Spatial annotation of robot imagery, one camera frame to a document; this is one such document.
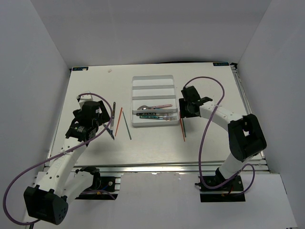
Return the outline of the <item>orange chopstick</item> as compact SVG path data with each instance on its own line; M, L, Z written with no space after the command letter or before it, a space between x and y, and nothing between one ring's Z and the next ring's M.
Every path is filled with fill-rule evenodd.
M184 128L183 128L182 119L180 118L179 121L180 121L181 130L182 130L183 141L185 142L185 135L184 135Z
M115 135L114 135L115 137L117 136L117 132L118 132L118 128L119 128L122 112L123 112L123 107L120 108L119 117L118 117L117 126L116 126L116 130L115 130Z

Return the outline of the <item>green chopstick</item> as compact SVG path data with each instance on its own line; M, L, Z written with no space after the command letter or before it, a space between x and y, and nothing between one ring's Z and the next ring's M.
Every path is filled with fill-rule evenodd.
M125 122L125 125L126 125L126 129L127 129L129 139L132 140L132 136L131 136L131 133L130 133L130 130L129 130L129 127L128 127L128 123L127 123L127 119L126 119L124 111L122 111L122 114L123 114L123 118L124 118L124 122Z
M184 133L184 137L186 138L186 130L185 130L185 124L184 124L184 119L181 118L182 121L182 126L183 126L183 133Z

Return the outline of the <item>dark handled table knife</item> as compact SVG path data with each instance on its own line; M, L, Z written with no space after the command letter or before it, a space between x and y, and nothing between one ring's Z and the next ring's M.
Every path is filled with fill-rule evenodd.
M112 106L112 121L111 121L111 124L110 124L110 135L111 135L113 140L115 140L114 134L113 134L113 127L114 127L114 120L115 120L115 110L116 110L116 102L113 102L113 106Z

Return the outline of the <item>teal handled fork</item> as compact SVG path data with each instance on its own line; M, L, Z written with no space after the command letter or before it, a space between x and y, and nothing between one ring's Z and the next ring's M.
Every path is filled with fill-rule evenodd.
M169 113L137 113L136 116L172 116L174 112Z
M176 116L156 116L156 115L141 115L140 119L151 119L151 120L165 120L165 121L175 121L178 118Z

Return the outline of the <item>pink handled spoon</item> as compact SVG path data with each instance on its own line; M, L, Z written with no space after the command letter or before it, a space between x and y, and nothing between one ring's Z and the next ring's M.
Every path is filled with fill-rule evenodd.
M145 109L162 109L167 107L172 107L172 104L156 105L156 106L146 106Z

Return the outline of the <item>teal handled spoon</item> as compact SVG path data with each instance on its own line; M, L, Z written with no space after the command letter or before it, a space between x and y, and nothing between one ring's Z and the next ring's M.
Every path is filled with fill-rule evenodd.
M142 105L137 108L137 111L150 111L150 110L160 110L160 109L145 109L146 105Z

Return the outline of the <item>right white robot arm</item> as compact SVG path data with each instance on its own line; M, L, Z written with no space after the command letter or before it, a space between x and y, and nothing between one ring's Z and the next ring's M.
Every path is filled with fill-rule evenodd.
M200 185L206 189L227 190L238 174L248 166L255 155L266 149L267 143L258 118L254 114L241 115L231 112L209 97L201 98L194 86L182 89L179 100L181 118L200 117L207 119L203 135L214 123L228 133L230 154L216 169L211 180L200 176Z

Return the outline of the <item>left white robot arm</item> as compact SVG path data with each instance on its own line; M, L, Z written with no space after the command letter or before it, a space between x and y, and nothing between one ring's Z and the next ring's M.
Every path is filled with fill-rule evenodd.
M73 115L65 135L63 155L54 159L45 176L23 194L28 215L54 225L62 223L69 204L83 191L97 190L101 185L100 171L93 166L81 168L72 180L68 177L87 149L88 141L96 137L99 127L109 122L110 116L102 100L81 102Z

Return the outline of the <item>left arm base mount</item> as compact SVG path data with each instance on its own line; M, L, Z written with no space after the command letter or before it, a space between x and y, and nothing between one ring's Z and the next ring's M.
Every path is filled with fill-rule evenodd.
M116 177L102 177L97 167L87 166L76 169L75 173L89 173L92 177L92 185L86 188L76 199L79 200L115 200L118 194L115 194Z

